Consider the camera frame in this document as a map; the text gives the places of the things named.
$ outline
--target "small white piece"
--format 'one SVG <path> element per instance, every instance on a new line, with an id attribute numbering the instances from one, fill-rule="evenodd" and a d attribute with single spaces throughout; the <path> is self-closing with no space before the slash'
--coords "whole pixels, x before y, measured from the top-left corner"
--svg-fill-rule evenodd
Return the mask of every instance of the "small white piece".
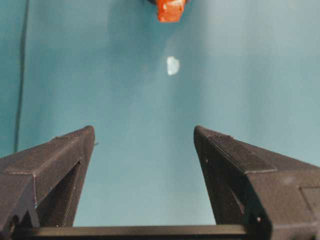
<path id="1" fill-rule="evenodd" d="M 175 75 L 179 72 L 180 61 L 176 59 L 174 56 L 169 56 L 166 59 L 166 65 L 169 76 Z"/>

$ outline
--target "teal surface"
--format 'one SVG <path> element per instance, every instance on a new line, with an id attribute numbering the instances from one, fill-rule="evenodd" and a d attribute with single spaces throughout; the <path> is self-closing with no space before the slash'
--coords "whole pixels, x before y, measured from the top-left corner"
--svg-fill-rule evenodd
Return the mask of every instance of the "teal surface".
<path id="1" fill-rule="evenodd" d="M 0 156 L 15 148 L 25 0 L 0 1 Z"/>
<path id="2" fill-rule="evenodd" d="M 319 8 L 193 0 L 160 24 L 146 0 L 32 0 L 19 149 L 95 127 L 78 226 L 213 223 L 195 125 L 320 164 Z"/>

